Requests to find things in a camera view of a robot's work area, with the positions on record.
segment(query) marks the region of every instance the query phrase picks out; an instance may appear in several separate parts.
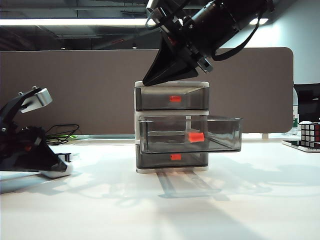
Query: black cable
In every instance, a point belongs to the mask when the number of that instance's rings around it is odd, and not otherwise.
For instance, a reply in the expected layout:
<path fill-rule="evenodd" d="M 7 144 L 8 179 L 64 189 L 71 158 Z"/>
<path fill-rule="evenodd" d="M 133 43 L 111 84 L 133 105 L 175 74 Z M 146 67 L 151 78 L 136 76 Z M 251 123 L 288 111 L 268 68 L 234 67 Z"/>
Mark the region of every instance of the black cable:
<path fill-rule="evenodd" d="M 174 17 L 176 15 L 177 12 L 181 11 L 188 3 L 190 2 L 190 0 L 184 0 L 184 2 L 176 9 L 173 11 L 173 13 L 169 14 L 168 16 L 164 17 L 159 23 L 157 23 L 154 26 L 149 26 L 148 22 L 150 21 L 152 14 L 153 14 L 153 9 L 152 8 L 148 8 L 149 10 L 151 10 L 150 15 L 147 17 L 146 22 L 145 22 L 145 27 L 148 30 L 153 30 L 156 28 L 161 27 L 163 24 L 165 24 L 165 22 L 167 22 L 168 20 L 170 20 L 172 17 Z"/>
<path fill-rule="evenodd" d="M 60 132 L 48 134 L 52 129 L 59 128 L 59 127 L 74 127 L 74 128 L 71 130 L 68 130 L 68 131 L 60 131 Z M 69 142 L 68 138 L 70 138 L 71 135 L 73 135 L 79 128 L 80 128 L 80 126 L 78 124 L 53 125 L 52 127 L 49 128 L 49 130 L 47 130 L 45 132 L 46 144 L 51 145 L 51 146 L 65 144 L 65 143 Z"/>
<path fill-rule="evenodd" d="M 212 53 L 212 59 L 214 61 L 224 61 L 228 58 L 231 58 L 232 56 L 236 55 L 237 53 L 239 53 L 242 49 L 244 49 L 244 47 L 248 44 L 248 42 L 251 40 L 251 38 L 253 37 L 253 35 L 256 33 L 256 31 L 258 30 L 259 26 L 260 26 L 260 20 L 262 18 L 262 15 L 264 14 L 264 9 L 262 9 L 258 15 L 258 21 L 255 25 L 255 28 L 253 29 L 252 33 L 247 37 L 247 39 L 241 43 L 239 46 L 225 52 L 222 53 L 220 55 L 216 55 L 215 52 Z"/>

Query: transparent drawer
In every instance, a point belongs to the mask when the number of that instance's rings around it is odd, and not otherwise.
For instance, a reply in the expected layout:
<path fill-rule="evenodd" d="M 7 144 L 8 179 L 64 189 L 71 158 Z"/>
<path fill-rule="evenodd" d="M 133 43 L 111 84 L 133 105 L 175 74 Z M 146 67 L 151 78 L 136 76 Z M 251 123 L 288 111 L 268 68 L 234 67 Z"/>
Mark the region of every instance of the transparent drawer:
<path fill-rule="evenodd" d="M 182 153 L 141 153 L 140 145 L 135 146 L 136 167 L 138 169 L 207 167 L 207 152 Z"/>
<path fill-rule="evenodd" d="M 146 110 L 208 110 L 207 82 L 169 82 L 155 86 L 135 87 L 135 109 Z"/>
<path fill-rule="evenodd" d="M 139 120 L 142 153 L 228 152 L 241 149 L 241 118 L 144 116 Z"/>

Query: rubik's cube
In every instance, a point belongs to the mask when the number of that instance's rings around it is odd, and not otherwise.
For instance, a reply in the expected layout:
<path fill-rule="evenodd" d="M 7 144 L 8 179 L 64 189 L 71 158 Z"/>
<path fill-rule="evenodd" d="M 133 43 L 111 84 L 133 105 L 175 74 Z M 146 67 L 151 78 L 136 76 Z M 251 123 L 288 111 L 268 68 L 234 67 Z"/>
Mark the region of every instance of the rubik's cube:
<path fill-rule="evenodd" d="M 320 122 L 301 124 L 301 140 L 320 142 Z"/>

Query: fluorescent light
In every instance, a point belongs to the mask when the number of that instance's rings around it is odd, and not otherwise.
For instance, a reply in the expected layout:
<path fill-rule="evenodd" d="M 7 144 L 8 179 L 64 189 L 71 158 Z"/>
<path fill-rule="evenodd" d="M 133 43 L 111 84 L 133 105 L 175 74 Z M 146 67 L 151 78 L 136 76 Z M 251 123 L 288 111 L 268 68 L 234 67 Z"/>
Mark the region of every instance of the fluorescent light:
<path fill-rule="evenodd" d="M 265 24 L 268 20 L 269 20 L 269 18 L 261 18 L 260 25 Z M 258 18 L 255 18 L 250 22 L 250 25 L 256 25 L 257 23 L 258 23 Z"/>
<path fill-rule="evenodd" d="M 0 19 L 0 26 L 109 26 L 144 28 L 146 18 L 30 18 Z M 155 24 L 152 19 L 149 25 Z"/>

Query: table surface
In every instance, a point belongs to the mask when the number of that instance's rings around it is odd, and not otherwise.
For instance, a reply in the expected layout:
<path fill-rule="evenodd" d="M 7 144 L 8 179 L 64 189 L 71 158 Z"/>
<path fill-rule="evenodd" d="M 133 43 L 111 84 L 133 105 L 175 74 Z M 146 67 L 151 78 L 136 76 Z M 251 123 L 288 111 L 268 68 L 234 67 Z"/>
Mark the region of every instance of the table surface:
<path fill-rule="evenodd" d="M 71 176 L 1 172 L 1 239 L 318 240 L 320 153 L 244 140 L 209 170 L 136 173 L 133 144 L 69 144 Z"/>

